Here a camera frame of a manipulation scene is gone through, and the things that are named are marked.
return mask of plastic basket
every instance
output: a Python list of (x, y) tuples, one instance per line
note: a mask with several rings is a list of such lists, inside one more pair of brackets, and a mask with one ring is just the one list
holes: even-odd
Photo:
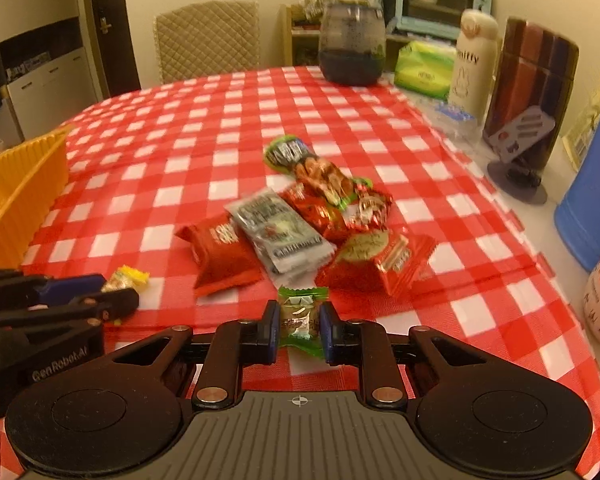
[(68, 179), (64, 126), (0, 153), (0, 268), (18, 267)]

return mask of chair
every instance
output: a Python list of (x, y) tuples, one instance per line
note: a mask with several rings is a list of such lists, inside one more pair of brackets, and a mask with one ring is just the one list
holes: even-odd
[(156, 16), (154, 37), (163, 83), (254, 70), (260, 61), (258, 4), (206, 2), (171, 10)]

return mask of table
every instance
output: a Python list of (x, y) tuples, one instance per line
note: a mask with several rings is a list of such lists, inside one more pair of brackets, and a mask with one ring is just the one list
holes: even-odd
[[(239, 196), (290, 179), (262, 162), (281, 134), (296, 134), (346, 173), (394, 194), (390, 224), (407, 223), (439, 246), (409, 300), (332, 291), (347, 319), (375, 319), (389, 332), (427, 324), (567, 385), (588, 403), (594, 434), (578, 471), (600, 468), (600, 372), (582, 328), (532, 256), (516, 216), (471, 160), (430, 128), (388, 84), (341, 88), (318, 68), (210, 76), (106, 100), (72, 122), (70, 182), (37, 232), (23, 268), (55, 276), (127, 264), (150, 272), (141, 307), (107, 329), (111, 350), (172, 324), (196, 332), (259, 317), (268, 281), (195, 300), (189, 247), (176, 226), (217, 214)], [(297, 286), (310, 285), (307, 277)], [(352, 388), (349, 367), (329, 368), (282, 349), (271, 367), (251, 367), (244, 386)], [(4, 446), (6, 469), (18, 471)]]
[[(401, 92), (416, 108), (426, 109), (433, 102), (432, 99), (411, 91), (401, 89)], [(482, 177), (480, 173), (487, 173), (488, 163), (497, 160), (497, 156), (483, 142), (479, 142), (475, 146), (469, 146), (464, 142), (461, 149), (474, 163), (470, 167), (472, 173), (478, 174), (480, 178)], [(554, 223), (555, 209), (562, 201), (575, 176), (576, 172), (573, 171), (566, 152), (558, 143), (542, 173), (542, 184), (548, 195), (547, 202), (540, 206), (529, 205), (502, 193), (498, 204), (504, 211), (513, 212), (524, 227), (526, 244), (531, 254), (541, 253), (540, 258), (546, 260), (553, 269), (551, 282), (571, 307), (576, 318), (586, 327), (587, 340), (600, 368), (600, 343), (586, 326), (583, 311), (583, 290), (589, 273), (583, 269), (565, 246)]]

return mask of candy wrapper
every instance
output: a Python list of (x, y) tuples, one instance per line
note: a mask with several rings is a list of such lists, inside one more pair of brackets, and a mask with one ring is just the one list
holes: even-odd
[(323, 196), (318, 196), (307, 184), (296, 182), (280, 196), (328, 241), (340, 245), (349, 237), (349, 229), (341, 211), (327, 203)]
[(118, 267), (102, 288), (102, 292), (134, 288), (138, 294), (146, 289), (149, 282), (149, 273), (142, 272), (129, 266)]
[(226, 208), (251, 239), (276, 286), (317, 269), (333, 254), (333, 246), (272, 189)]
[(347, 226), (354, 232), (365, 232), (372, 229), (385, 229), (389, 211), (394, 197), (385, 191), (371, 189), (366, 184), (356, 184), (358, 194), (358, 210), (347, 221)]
[(432, 237), (412, 234), (405, 227), (356, 234), (318, 271), (315, 283), (399, 297), (435, 248)]
[(355, 182), (333, 163), (316, 155), (296, 136), (275, 139), (264, 152), (265, 163), (280, 173), (292, 174), (339, 209), (356, 200)]
[(248, 238), (234, 228), (229, 213), (183, 227), (176, 236), (191, 244), (193, 258), (200, 268), (193, 287), (196, 297), (262, 279), (258, 257)]
[(278, 290), (280, 346), (295, 346), (314, 357), (324, 358), (320, 339), (320, 304), (327, 299), (325, 287)]

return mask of white cabinet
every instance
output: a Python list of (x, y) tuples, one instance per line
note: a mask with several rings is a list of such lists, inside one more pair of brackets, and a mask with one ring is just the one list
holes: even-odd
[(50, 132), (96, 102), (84, 48), (29, 72), (8, 89), (26, 139)]

